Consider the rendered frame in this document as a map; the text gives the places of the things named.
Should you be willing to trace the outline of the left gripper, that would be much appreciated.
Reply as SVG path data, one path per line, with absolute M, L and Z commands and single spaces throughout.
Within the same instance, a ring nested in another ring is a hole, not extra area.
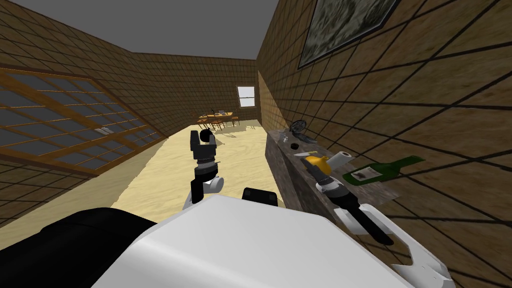
M 190 132 L 190 150 L 198 163 L 215 162 L 217 143 L 213 132 L 207 128 Z

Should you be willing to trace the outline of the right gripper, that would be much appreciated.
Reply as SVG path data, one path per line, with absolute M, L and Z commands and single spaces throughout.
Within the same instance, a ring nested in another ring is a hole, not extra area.
M 320 168 L 316 165 L 312 165 L 310 162 L 305 162 L 306 171 L 311 174 L 311 176 L 315 179 L 318 184 L 321 184 L 326 181 L 328 176 L 320 170 Z

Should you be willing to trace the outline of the wooden dining table with chairs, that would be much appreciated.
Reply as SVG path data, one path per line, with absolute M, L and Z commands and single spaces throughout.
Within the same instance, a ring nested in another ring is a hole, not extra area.
M 235 126 L 236 123 L 240 124 L 241 121 L 234 112 L 227 112 L 225 110 L 219 110 L 218 112 L 212 110 L 211 114 L 202 115 L 191 112 L 190 115 L 192 119 L 195 120 L 195 125 L 199 126 L 201 129 L 213 128 L 214 131 L 225 128 L 227 122 L 231 122 L 232 126 Z

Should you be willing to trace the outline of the white paper towel roll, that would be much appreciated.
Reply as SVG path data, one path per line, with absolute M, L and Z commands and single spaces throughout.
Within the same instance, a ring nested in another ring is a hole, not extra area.
M 326 163 L 334 171 L 337 168 L 340 168 L 340 167 L 348 164 L 350 161 L 352 161 L 354 159 L 355 158 L 351 154 L 349 154 L 345 151 L 340 151 L 340 152 L 336 153 L 333 157 L 330 157 L 326 161 Z

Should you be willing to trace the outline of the black round waffle iron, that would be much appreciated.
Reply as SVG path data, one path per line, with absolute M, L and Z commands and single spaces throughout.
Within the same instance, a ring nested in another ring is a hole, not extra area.
M 302 133 L 302 131 L 306 128 L 307 122 L 305 120 L 296 120 L 294 121 L 290 127 L 289 131 L 292 135 L 298 140 L 307 143 L 307 144 L 316 144 L 317 141 L 309 136 L 306 136 Z

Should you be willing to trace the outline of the green wine bottle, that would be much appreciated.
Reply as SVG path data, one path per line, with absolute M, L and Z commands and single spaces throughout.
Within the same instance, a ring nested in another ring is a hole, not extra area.
M 423 162 L 424 160 L 419 156 L 411 155 L 389 163 L 370 163 L 343 174 L 342 178 L 353 186 L 382 182 L 397 177 L 402 168 Z

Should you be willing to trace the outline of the small bright window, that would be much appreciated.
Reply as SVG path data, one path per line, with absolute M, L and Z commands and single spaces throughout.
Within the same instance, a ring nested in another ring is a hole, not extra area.
M 256 90 L 254 86 L 237 86 L 236 88 L 241 108 L 249 108 L 256 105 Z

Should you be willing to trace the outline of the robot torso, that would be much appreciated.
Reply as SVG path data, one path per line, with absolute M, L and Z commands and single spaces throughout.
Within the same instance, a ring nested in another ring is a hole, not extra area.
M 414 288 L 326 218 L 212 195 L 143 232 L 92 288 Z

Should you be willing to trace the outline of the large wooden-framed window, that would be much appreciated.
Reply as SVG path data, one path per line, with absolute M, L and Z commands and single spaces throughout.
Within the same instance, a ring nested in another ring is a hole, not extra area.
M 0 159 L 96 177 L 165 139 L 95 80 L 0 66 Z

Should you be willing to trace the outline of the framed wall picture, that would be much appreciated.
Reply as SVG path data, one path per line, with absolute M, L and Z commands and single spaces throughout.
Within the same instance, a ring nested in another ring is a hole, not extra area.
M 381 29 L 401 1 L 317 0 L 298 68 Z

